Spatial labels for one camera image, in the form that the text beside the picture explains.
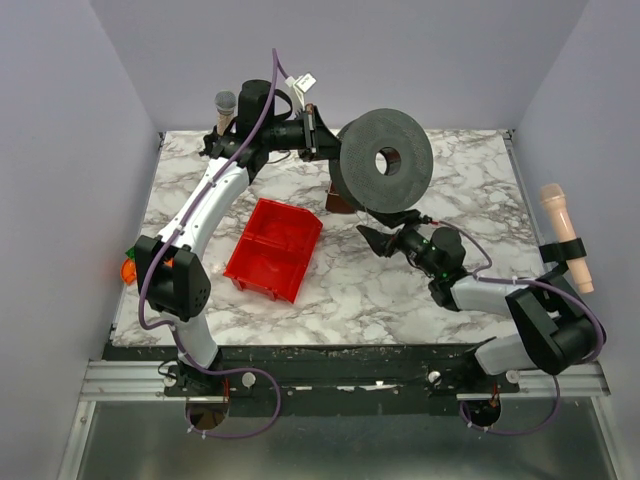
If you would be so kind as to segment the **black perforated cable spool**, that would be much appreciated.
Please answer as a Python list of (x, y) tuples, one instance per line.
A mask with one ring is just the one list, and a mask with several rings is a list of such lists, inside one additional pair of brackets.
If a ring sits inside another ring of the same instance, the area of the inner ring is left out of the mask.
[(338, 133), (339, 155), (329, 162), (332, 185), (352, 208), (383, 214), (415, 205), (430, 185), (434, 156), (425, 130), (408, 114), (369, 111)]

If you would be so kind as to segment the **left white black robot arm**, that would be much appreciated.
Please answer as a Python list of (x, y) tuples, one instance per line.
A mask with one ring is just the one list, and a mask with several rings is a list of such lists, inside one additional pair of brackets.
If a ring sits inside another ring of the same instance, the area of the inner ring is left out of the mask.
[(287, 77), (284, 90), (256, 79), (244, 82), (238, 94), (219, 92), (217, 123), (204, 138), (204, 176), (158, 234), (142, 235), (134, 245), (140, 326), (168, 327), (180, 361), (197, 370), (210, 370), (219, 355), (204, 314), (211, 283), (202, 258), (221, 220), (271, 152), (295, 150), (305, 161), (339, 153), (339, 140), (304, 99), (315, 82), (305, 73)]

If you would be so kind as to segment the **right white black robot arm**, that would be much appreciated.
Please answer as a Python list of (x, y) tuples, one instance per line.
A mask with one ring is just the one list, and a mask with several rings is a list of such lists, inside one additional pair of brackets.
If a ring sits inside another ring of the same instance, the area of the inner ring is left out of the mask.
[[(580, 239), (542, 246), (544, 259), (556, 264), (543, 276), (502, 279), (485, 276), (490, 262), (474, 271), (465, 268), (463, 242), (469, 235), (449, 222), (433, 222), (417, 210), (374, 217), (389, 230), (358, 226), (371, 250), (381, 258), (403, 255), (429, 278), (428, 289), (438, 306), (500, 315), (514, 322), (515, 334), (473, 348), (476, 370), (491, 376), (532, 369), (558, 375), (599, 356), (606, 342), (604, 327), (565, 278), (569, 261), (585, 254)], [(435, 229), (425, 237), (419, 228), (431, 223)]]

